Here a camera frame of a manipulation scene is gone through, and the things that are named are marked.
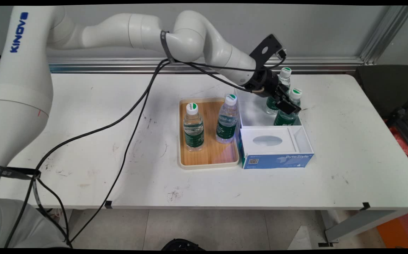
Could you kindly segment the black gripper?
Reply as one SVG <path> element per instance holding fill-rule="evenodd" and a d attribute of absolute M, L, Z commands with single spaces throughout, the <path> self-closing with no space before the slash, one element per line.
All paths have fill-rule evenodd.
<path fill-rule="evenodd" d="M 301 111 L 293 93 L 290 93 L 290 83 L 280 82 L 278 75 L 271 70 L 255 72 L 244 88 L 262 98 L 275 97 L 276 107 L 287 115 Z"/>

